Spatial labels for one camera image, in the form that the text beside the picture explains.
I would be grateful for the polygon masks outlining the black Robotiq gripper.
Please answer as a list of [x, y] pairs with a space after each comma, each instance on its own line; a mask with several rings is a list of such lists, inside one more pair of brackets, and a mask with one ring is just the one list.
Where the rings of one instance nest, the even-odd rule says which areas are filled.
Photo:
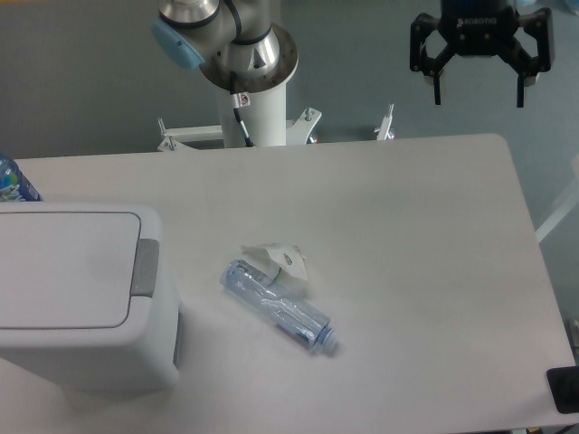
[[[515, 36], [518, 29], [536, 43], [531, 56]], [[435, 57], [427, 40], [440, 32], [447, 43]], [[441, 105], [441, 76], [456, 55], [495, 56], [517, 74], [517, 107], [525, 105], [525, 88], [533, 86], [541, 72], [548, 72], [555, 59], [553, 14], [543, 7], [520, 14], [514, 1], [441, 1], [441, 20], [419, 14], [410, 27], [410, 69], [432, 82], [434, 103]]]

